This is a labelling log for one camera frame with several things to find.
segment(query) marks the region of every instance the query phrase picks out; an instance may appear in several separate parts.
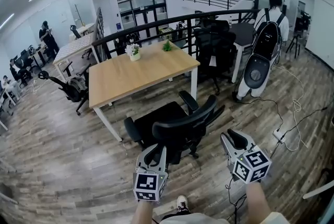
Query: white shirt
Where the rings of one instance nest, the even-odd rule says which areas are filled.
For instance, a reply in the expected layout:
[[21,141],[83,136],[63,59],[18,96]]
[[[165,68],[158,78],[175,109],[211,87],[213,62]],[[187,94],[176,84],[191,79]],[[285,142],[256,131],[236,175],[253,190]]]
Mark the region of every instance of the white shirt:
[[[281,16],[281,14],[282,14],[282,12],[281,12],[279,7],[275,7],[273,9],[269,10],[270,21],[276,22],[278,20],[278,18]],[[259,26],[261,25],[261,23],[263,23],[265,21],[266,21],[265,9],[262,9],[257,14],[255,24],[254,24],[255,30],[257,30],[259,28]],[[281,21],[281,24],[278,27],[281,30],[282,40],[283,41],[288,40],[289,20],[287,19],[286,16],[283,18],[283,20]]]
[[17,67],[15,64],[14,64],[12,67],[15,69],[15,71],[16,71],[17,73],[20,71],[20,68]]

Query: person in black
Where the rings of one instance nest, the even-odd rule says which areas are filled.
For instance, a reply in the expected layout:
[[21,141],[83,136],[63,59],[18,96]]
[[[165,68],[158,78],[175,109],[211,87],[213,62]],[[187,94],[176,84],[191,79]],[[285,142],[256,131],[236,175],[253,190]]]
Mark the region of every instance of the person in black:
[[51,57],[56,58],[59,48],[56,41],[54,40],[53,35],[51,34],[51,31],[52,29],[47,25],[47,21],[44,21],[42,24],[42,29],[40,29],[39,37],[40,40],[44,41],[44,43],[49,48]]
[[27,69],[23,68],[20,64],[15,64],[13,59],[10,59],[10,72],[15,78],[15,80],[21,79],[21,82],[26,86],[27,81],[24,79],[24,76],[27,75],[29,79],[32,78],[31,73]]

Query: white flower pot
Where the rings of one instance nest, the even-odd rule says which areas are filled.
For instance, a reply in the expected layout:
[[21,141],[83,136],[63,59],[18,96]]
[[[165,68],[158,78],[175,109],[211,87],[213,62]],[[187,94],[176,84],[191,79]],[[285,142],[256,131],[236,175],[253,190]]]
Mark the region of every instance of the white flower pot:
[[130,56],[130,60],[131,61],[137,61],[137,60],[139,60],[140,59],[140,52],[138,52],[136,55],[131,55]]

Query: potted plant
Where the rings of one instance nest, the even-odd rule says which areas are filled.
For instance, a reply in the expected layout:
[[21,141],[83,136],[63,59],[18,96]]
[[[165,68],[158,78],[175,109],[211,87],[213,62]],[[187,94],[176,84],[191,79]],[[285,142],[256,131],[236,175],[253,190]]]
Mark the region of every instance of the potted plant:
[[130,56],[131,61],[137,61],[140,59],[139,45],[130,44],[126,46],[125,52]]
[[172,50],[172,46],[169,43],[169,40],[167,40],[167,42],[163,45],[162,49],[163,49],[163,51],[171,51]]

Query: black pants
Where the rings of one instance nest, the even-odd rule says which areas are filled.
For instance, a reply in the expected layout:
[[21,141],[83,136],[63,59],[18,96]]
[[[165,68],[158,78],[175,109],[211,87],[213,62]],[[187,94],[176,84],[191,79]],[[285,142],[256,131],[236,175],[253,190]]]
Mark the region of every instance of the black pants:
[[24,76],[28,76],[29,78],[31,78],[31,73],[27,71],[27,69],[23,68],[23,69],[20,69],[20,71],[17,73],[17,77],[19,79],[21,79],[21,82],[26,85],[27,84],[27,81],[24,79]]
[[176,214],[169,214],[166,215],[162,218],[162,220],[170,218],[170,217],[175,217],[175,216],[184,216],[184,215],[190,215],[191,213],[188,210],[182,210],[180,212],[177,212]]
[[50,56],[52,58],[56,58],[56,55],[57,53],[59,52],[59,47],[56,43],[56,41],[53,39],[53,41],[51,40],[48,44],[46,44],[48,49],[49,49],[49,53],[50,53]]

